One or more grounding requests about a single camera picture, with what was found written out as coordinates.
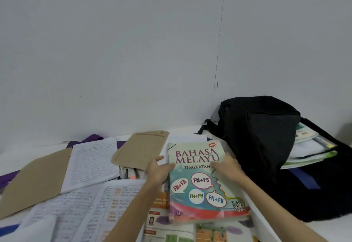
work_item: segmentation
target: person's left hand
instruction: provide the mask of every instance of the person's left hand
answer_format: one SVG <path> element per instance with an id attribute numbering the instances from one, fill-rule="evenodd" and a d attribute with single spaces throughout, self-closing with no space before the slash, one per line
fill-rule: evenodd
<path id="1" fill-rule="evenodd" d="M 155 159 L 151 160 L 147 167 L 147 182 L 161 188 L 163 182 L 165 182 L 166 178 L 170 171 L 175 168 L 175 163 L 166 163 L 162 165 L 158 165 L 157 161 L 162 160 L 164 156 L 158 156 Z"/>

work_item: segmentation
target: person's right arm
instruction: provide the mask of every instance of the person's right arm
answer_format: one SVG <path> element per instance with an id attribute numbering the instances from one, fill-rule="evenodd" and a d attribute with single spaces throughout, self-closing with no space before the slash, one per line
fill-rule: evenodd
<path id="1" fill-rule="evenodd" d="M 226 153 L 224 162 L 212 162 L 218 173 L 236 182 L 251 198 L 283 242 L 327 242 L 280 206 L 242 171 L 237 160 Z"/>

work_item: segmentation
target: person's left arm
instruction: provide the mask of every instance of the person's left arm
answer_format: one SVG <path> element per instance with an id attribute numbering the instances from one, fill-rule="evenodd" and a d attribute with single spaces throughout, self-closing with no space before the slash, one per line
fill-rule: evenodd
<path id="1" fill-rule="evenodd" d="M 104 242 L 136 241 L 139 231 L 147 218 L 149 209 L 161 191 L 161 185 L 168 177 L 169 172 L 175 167 L 175 164 L 158 165 L 157 161 L 163 158 L 164 156 L 159 156 L 149 163 L 147 181 L 131 201 Z"/>

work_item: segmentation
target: qr code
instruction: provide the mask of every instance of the qr code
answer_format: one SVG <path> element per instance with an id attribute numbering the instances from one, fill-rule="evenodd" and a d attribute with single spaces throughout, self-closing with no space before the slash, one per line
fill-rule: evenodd
<path id="1" fill-rule="evenodd" d="M 246 210 L 244 208 L 244 206 L 238 200 L 236 200 L 236 201 L 231 200 L 231 203 L 232 203 L 232 208 L 237 212 Z"/>

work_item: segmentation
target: hand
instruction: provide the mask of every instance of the hand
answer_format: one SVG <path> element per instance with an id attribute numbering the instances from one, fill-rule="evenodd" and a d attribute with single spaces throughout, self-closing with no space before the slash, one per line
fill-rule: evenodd
<path id="1" fill-rule="evenodd" d="M 152 185 L 156 185 L 157 187 L 161 188 L 163 182 L 165 182 L 166 178 L 170 171 L 175 168 L 174 163 L 171 164 L 162 164 L 158 165 L 157 161 L 162 160 L 164 156 L 158 156 L 155 159 L 151 160 L 147 167 L 147 182 Z"/>
<path id="2" fill-rule="evenodd" d="M 218 173 L 237 183 L 247 177 L 238 161 L 232 158 L 228 153 L 225 154 L 223 162 L 212 161 L 210 165 L 217 170 Z"/>

